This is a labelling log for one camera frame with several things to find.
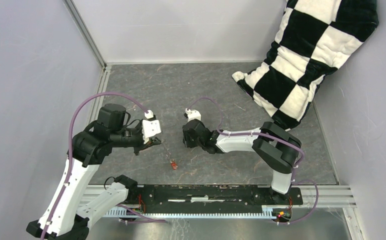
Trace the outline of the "large metal keyring plate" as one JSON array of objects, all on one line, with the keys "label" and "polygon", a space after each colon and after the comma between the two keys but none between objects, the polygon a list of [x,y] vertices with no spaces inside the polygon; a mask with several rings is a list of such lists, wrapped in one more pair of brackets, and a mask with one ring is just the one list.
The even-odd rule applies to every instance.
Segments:
[{"label": "large metal keyring plate", "polygon": [[170,160],[174,160],[174,158],[172,157],[172,154],[171,154],[171,152],[169,151],[169,148],[167,147],[167,145],[166,145],[166,141],[165,140],[162,140],[162,146],[163,146],[163,149],[165,150],[165,152],[166,152],[166,156],[167,156],[167,158],[169,159],[169,162],[170,162]]}]

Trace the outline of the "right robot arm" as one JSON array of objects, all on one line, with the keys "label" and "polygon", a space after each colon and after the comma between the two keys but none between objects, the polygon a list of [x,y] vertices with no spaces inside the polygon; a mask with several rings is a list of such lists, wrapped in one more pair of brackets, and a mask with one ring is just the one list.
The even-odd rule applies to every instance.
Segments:
[{"label": "right robot arm", "polygon": [[271,169],[270,199],[283,204],[290,198],[294,168],[305,157],[301,141],[273,122],[252,130],[209,130],[198,119],[182,126],[185,147],[200,147],[209,154],[254,152]]}]

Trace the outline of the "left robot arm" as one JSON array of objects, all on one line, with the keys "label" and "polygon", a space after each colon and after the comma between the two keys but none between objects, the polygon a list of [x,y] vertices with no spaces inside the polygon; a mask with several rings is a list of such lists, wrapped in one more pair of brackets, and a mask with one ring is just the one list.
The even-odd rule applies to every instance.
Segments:
[{"label": "left robot arm", "polygon": [[101,107],[97,120],[76,135],[70,134],[71,145],[60,186],[43,216],[28,223],[26,232],[46,240],[85,240],[94,224],[110,209],[125,202],[140,201],[138,183],[120,175],[99,196],[80,205],[95,172],[114,148],[133,148],[140,151],[161,144],[160,122],[152,111],[145,119],[130,128],[124,123],[131,116],[126,108],[109,103]]}]

